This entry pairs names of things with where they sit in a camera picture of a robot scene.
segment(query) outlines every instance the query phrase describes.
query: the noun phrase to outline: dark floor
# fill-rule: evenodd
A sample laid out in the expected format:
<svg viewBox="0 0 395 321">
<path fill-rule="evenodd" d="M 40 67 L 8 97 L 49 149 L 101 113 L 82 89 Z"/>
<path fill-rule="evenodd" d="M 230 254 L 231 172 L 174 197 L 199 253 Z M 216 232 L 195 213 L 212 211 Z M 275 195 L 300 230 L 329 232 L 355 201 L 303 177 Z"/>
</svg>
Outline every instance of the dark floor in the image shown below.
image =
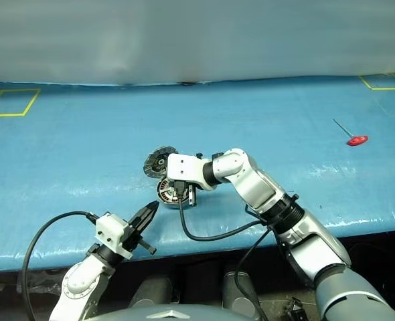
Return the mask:
<svg viewBox="0 0 395 321">
<path fill-rule="evenodd" d="M 349 250 L 354 269 L 364 275 L 395 309 L 395 233 L 383 233 L 342 240 Z M 224 266 L 237 262 L 244 251 L 206 253 L 170 257 L 153 261 L 124 263 L 112 277 L 100 305 L 101 312 L 126 308 L 139 284 L 151 274 L 175 276 L 179 289 L 177 300 L 188 304 L 221 307 L 221 284 Z M 282 315 L 292 296 L 304 304 L 309 320 L 319 320 L 313 290 L 305 288 L 275 247 L 256 250 L 244 269 L 250 274 L 261 305 L 271 321 L 285 320 Z M 51 272 L 49 282 L 55 284 L 61 273 Z M 0 282 L 8 284 L 0 292 L 0 320 L 26 320 L 17 294 L 17 274 L 0 274 Z M 38 320 L 47 320 L 58 297 L 32 294 Z"/>
</svg>

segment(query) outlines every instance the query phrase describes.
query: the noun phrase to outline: circular saw blade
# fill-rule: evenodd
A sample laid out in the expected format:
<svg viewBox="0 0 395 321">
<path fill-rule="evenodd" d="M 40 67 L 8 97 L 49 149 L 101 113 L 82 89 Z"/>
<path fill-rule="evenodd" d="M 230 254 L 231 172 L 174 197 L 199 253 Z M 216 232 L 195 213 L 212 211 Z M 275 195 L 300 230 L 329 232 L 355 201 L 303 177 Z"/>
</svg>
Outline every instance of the circular saw blade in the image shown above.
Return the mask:
<svg viewBox="0 0 395 321">
<path fill-rule="evenodd" d="M 171 146 L 164 146 L 152 152 L 145 160 L 144 173 L 158 179 L 165 177 L 169 154 L 178 154 L 178 151 Z"/>
</svg>

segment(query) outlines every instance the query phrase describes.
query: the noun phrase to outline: white wall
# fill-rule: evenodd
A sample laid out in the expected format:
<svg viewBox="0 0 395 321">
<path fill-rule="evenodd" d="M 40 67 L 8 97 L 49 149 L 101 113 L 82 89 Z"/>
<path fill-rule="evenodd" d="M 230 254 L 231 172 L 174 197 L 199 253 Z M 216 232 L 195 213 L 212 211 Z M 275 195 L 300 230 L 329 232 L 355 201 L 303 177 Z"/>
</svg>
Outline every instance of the white wall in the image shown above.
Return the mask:
<svg viewBox="0 0 395 321">
<path fill-rule="evenodd" d="M 0 0 L 0 81 L 395 71 L 395 0 Z"/>
</svg>

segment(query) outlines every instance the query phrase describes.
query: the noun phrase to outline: red handle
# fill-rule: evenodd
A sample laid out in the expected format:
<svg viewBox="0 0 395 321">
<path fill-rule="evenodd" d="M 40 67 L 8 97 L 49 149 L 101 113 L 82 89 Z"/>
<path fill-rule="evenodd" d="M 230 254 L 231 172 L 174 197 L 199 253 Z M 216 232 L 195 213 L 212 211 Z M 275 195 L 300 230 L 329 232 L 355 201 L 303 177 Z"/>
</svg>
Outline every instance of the red handle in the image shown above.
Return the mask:
<svg viewBox="0 0 395 321">
<path fill-rule="evenodd" d="M 350 146 L 361 145 L 369 140 L 369 136 L 354 136 L 348 140 L 347 144 Z"/>
</svg>

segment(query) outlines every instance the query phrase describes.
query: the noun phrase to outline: cable connector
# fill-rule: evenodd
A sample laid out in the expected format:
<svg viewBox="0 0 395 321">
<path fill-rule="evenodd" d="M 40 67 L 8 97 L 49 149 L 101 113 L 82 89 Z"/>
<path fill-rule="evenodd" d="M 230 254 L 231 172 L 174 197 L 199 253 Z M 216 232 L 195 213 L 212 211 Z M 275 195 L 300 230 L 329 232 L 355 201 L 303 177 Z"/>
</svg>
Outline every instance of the cable connector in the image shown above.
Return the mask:
<svg viewBox="0 0 395 321">
<path fill-rule="evenodd" d="M 175 196 L 180 199 L 183 197 L 185 191 L 185 181 L 175 181 L 173 182 L 173 189 Z"/>
<path fill-rule="evenodd" d="M 93 223 L 93 225 L 96 225 L 96 220 L 99 219 L 99 216 L 95 215 L 94 213 L 87 213 L 86 218 Z"/>
</svg>

